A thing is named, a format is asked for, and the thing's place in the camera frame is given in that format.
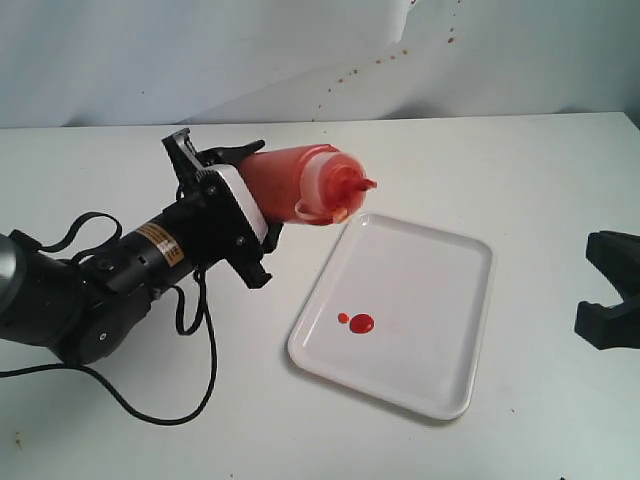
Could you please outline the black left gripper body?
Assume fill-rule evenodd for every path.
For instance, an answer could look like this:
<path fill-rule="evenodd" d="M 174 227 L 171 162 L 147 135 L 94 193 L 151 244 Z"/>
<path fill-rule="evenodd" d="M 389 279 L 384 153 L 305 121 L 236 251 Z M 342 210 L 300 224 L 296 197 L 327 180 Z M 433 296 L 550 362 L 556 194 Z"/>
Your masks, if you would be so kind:
<path fill-rule="evenodd" d="M 186 216 L 186 239 L 193 245 L 192 259 L 206 270 L 220 260 L 229 263 L 250 289 L 272 278 L 261 264 L 262 244 L 222 178 L 199 161 L 199 152 L 183 128 L 162 139 L 178 180 L 176 205 Z"/>

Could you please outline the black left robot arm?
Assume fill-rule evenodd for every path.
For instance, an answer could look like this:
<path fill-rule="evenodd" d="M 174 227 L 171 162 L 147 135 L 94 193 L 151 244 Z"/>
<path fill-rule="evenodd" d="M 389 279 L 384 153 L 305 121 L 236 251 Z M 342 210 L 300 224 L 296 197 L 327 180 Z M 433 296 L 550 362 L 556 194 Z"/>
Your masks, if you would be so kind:
<path fill-rule="evenodd" d="M 250 289 L 271 279 L 261 261 L 282 226 L 264 218 L 239 174 L 264 141 L 197 151 L 189 133 L 162 141 L 178 179 L 175 201 L 136 230 L 117 228 L 99 246 L 62 260 L 55 254 L 96 213 L 78 217 L 54 245 L 19 230 L 1 238 L 2 339 L 88 365 L 110 355 L 152 302 L 192 273 L 225 260 Z"/>

